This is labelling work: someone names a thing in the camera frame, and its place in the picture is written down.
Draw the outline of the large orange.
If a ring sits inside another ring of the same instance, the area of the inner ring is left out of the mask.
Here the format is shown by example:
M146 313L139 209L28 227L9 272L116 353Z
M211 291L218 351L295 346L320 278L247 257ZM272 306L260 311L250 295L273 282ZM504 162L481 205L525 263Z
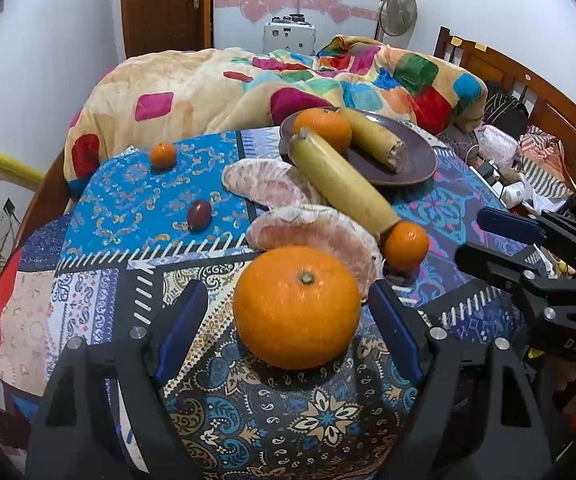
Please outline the large orange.
M309 108L297 114L292 132L297 134L302 129L317 133L340 154L345 154L352 143L350 122L340 113L327 108Z
M284 370L319 367L346 352L360 314L361 295L347 267L305 246L264 252L245 268L233 293L239 339Z

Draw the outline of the pomelo segment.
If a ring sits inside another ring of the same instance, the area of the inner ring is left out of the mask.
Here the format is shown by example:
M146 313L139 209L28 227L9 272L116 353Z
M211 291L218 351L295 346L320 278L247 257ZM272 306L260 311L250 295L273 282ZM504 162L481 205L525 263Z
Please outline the pomelo segment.
M376 238L356 221L323 205L282 206L256 218L245 232L250 247L270 250L307 246L339 259L352 274L361 299L382 278L383 258Z
M302 171L279 159L240 159L224 168L222 185L268 209L327 204Z

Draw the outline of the yellow sugarcane piece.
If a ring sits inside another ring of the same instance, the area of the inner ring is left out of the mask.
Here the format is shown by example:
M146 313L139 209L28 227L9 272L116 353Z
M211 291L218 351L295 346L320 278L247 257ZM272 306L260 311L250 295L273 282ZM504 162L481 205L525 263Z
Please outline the yellow sugarcane piece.
M407 146L395 133L374 122L354 108L338 109L352 127L352 141L362 151L389 170L402 170L407 156Z

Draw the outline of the small mandarin right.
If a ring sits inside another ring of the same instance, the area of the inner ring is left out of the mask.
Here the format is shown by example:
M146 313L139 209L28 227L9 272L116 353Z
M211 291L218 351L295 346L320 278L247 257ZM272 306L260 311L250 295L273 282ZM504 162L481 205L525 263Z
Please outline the small mandarin right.
M429 246L429 237L422 226L400 221L385 240L383 255L393 270L409 273L425 260Z

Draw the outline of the small mandarin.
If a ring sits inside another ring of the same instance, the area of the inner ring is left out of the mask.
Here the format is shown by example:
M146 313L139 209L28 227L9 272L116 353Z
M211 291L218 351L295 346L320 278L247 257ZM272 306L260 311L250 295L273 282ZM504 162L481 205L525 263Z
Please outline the small mandarin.
M385 240L383 255L393 270L409 273L425 260L429 246L429 237L422 226L400 221Z
M172 169L176 166L177 153L172 143L161 142L155 144L150 151L151 167L158 171Z

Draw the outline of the purple round plate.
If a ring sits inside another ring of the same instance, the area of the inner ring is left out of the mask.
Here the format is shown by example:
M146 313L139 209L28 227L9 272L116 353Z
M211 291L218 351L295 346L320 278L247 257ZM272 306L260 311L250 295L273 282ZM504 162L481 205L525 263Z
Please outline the purple round plate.
M291 138L303 127L330 141L354 169L378 186L418 184L437 170L437 156L430 142L409 122L364 110L309 108L281 123L279 148L283 156L288 155Z

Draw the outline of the patterned blue tablecloth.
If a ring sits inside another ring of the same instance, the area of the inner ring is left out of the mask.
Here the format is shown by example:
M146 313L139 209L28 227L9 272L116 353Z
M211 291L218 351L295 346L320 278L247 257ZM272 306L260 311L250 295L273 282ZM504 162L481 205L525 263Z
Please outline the patterned blue tablecloth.
M425 316L489 346L522 322L457 269L500 201L452 151L379 193L317 138L287 197L276 129L106 160L0 275L0 379L30 424L30 479L366 479L402 441Z

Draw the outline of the dark red plum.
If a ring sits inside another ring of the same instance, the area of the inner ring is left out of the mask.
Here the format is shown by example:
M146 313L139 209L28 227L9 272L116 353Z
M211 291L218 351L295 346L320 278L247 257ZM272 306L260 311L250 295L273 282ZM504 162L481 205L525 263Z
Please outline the dark red plum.
M188 208L187 224L190 231L204 230L212 221L212 205L207 200L195 200Z

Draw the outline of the black striped bag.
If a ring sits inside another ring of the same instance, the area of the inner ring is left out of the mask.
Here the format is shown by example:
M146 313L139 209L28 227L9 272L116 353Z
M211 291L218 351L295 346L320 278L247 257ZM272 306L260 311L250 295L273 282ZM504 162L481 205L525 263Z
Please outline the black striped bag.
M505 92L491 93L486 99L483 122L503 131L515 140L526 133L529 113L527 107Z

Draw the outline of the wooden headboard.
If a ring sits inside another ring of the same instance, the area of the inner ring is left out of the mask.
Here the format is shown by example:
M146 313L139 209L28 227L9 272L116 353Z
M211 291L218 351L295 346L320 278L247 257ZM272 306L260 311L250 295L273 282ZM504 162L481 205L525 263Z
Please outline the wooden headboard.
M576 179L576 103L564 92L513 58L480 42L460 38L444 26L439 29L434 55L484 81L496 82L521 101L527 107L530 125L561 140L569 174Z

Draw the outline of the small mandarin far left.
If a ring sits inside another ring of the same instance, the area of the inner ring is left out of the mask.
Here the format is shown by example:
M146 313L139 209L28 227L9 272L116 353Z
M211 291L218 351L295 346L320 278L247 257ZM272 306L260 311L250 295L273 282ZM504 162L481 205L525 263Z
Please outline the small mandarin far left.
M150 151L151 167L158 171L172 169L176 166L177 153L172 143L161 142L155 144Z

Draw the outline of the colourful patchwork blanket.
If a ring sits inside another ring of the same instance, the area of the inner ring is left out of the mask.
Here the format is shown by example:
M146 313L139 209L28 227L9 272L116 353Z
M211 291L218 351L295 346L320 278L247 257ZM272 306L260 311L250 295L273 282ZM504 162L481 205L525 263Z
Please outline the colourful patchwork blanket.
M481 124L488 88L442 58L335 36L314 55L241 48L128 58L92 89L68 128L63 175L75 196L105 159L230 130L280 125L317 106L353 107L431 134Z

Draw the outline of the standing electric fan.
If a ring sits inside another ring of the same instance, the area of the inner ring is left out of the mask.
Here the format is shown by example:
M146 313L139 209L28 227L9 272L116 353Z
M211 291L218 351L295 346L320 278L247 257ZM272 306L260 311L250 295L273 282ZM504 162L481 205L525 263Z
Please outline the standing electric fan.
M381 0L377 18L379 39L408 39L418 18L417 0Z

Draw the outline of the white suitcase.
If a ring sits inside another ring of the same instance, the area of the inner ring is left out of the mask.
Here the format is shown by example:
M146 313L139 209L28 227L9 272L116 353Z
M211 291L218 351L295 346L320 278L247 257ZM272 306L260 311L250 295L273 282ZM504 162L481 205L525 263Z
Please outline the white suitcase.
M286 50L298 54L313 55L316 27L305 20L303 14L275 16L264 25L263 53Z

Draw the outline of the brown wooden door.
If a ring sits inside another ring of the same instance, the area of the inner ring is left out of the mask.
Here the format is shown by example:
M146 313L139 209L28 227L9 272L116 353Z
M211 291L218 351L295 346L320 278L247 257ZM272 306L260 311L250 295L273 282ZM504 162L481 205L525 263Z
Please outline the brown wooden door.
M213 0L120 0L128 58L213 46Z

